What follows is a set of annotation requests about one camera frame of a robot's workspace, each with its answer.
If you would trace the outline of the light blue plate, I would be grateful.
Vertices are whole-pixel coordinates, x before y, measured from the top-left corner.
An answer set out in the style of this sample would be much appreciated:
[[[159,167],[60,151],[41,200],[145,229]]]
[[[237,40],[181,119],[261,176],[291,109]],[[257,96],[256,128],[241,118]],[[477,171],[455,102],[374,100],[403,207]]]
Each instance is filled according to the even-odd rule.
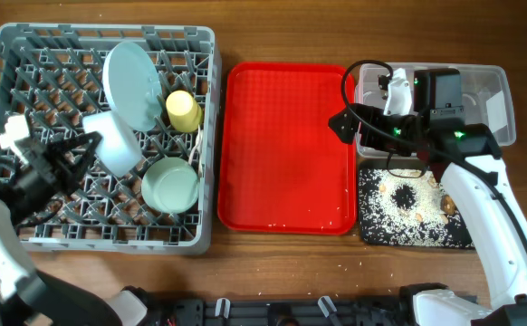
[[[141,46],[122,42],[112,48],[104,60],[102,84],[110,108],[132,129],[155,128],[163,90],[158,71]]]

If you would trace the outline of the grey dishwasher rack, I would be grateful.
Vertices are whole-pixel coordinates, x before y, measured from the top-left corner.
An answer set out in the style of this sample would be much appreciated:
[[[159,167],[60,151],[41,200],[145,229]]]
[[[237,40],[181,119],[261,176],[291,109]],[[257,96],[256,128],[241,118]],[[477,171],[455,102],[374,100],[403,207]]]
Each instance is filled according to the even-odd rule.
[[[162,158],[188,160],[197,131],[174,129],[166,116],[139,131],[142,158],[123,177],[100,162],[91,165],[79,189],[62,198],[54,217],[40,214],[20,230],[30,252],[107,251],[125,254],[204,253],[211,244],[215,192],[214,158],[222,59],[214,31],[205,26],[138,24],[23,24],[0,27],[0,134],[6,120],[24,114],[43,143],[83,132],[82,119],[107,111],[103,64],[117,44],[133,42],[151,58],[163,90],[192,93],[203,111],[203,141],[192,167],[199,176],[196,203],[165,214],[141,195],[146,171]],[[16,162],[9,150],[0,158]]]

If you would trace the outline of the red plastic tray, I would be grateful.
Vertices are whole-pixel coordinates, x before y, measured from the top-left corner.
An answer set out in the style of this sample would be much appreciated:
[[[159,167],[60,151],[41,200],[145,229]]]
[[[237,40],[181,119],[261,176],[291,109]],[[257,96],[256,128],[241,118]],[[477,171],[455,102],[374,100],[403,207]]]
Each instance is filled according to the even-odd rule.
[[[356,149],[328,121],[344,69],[241,62],[228,74],[217,215],[245,232],[343,235],[355,224]]]

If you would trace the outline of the yellow plastic cup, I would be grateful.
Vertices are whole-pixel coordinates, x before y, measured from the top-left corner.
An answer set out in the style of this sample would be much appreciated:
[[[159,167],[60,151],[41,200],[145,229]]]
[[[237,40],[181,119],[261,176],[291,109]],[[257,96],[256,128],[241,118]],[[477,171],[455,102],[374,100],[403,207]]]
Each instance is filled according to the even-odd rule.
[[[166,109],[171,126],[181,132],[194,132],[203,119],[202,109],[187,91],[170,93],[166,99]]]

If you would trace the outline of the white plastic fork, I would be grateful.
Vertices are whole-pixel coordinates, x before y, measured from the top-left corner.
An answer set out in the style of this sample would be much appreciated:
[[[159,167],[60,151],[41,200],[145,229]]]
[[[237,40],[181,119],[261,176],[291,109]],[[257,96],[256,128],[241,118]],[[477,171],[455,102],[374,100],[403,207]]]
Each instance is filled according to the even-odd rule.
[[[192,147],[192,149],[190,150],[189,155],[188,155],[187,163],[189,165],[193,164],[193,160],[194,160],[195,154],[200,155],[200,149],[201,149],[201,146],[202,146],[202,141],[203,141],[203,131],[202,131],[201,127],[198,126],[197,127],[197,135],[196,135],[196,139],[195,139],[195,144]]]

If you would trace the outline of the clear plastic bin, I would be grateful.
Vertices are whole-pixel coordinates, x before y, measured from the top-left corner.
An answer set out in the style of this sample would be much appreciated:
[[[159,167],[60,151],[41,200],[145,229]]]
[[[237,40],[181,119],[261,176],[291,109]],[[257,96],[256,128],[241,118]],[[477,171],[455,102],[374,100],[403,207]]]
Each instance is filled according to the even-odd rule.
[[[503,68],[495,65],[433,62],[393,62],[390,66],[395,70],[403,69],[410,82],[414,80],[416,70],[457,69],[461,74],[465,123],[483,123],[489,127],[501,147],[510,146],[516,141],[513,101]],[[378,87],[378,77],[387,72],[387,69],[374,64],[362,66],[355,101],[384,109],[386,101]]]

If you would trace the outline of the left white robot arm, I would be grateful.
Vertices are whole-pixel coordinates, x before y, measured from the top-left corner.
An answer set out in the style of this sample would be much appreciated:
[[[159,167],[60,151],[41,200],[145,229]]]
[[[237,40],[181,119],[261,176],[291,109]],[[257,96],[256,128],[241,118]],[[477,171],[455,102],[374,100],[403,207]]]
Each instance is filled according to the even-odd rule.
[[[125,288],[104,300],[39,270],[17,233],[57,194],[72,194],[94,160],[98,132],[48,145],[17,141],[26,168],[0,158],[0,325],[24,325],[42,314],[53,325],[142,325],[150,309]]]

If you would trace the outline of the light green bowl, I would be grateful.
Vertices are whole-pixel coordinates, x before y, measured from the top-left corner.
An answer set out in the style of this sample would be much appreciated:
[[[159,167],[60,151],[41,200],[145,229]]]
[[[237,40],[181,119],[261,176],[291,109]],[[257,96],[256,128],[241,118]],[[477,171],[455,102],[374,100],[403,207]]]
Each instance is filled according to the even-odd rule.
[[[179,214],[196,203],[198,187],[198,174],[186,160],[162,158],[145,173],[141,194],[152,209],[161,213]]]

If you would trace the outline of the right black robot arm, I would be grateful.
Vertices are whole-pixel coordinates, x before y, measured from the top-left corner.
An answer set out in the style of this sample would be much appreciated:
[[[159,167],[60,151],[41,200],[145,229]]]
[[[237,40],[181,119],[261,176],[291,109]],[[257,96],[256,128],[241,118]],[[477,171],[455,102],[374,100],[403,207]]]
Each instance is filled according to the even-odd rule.
[[[527,325],[527,221],[509,185],[490,129],[465,121],[461,73],[416,70],[411,81],[389,69],[378,78],[385,109],[344,102],[328,125],[341,142],[416,155],[432,170],[464,219],[487,279],[491,306],[442,284],[405,286],[409,325]]]

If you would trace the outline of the small blue food bowl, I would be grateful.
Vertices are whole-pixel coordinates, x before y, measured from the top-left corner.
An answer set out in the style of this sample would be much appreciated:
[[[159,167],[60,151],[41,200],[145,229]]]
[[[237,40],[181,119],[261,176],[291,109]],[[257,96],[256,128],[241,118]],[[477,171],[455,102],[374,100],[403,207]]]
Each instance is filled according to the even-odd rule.
[[[140,144],[130,126],[115,112],[105,111],[82,119],[85,133],[101,135],[96,154],[106,169],[123,177],[136,167],[142,158]]]

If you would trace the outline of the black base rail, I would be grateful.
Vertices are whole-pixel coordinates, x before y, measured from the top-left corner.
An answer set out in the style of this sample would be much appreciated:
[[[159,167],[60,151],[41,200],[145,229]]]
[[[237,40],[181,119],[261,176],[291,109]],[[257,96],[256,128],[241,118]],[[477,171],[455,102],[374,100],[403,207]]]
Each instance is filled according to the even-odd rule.
[[[356,300],[166,301],[157,325],[410,325],[407,306],[394,296]]]

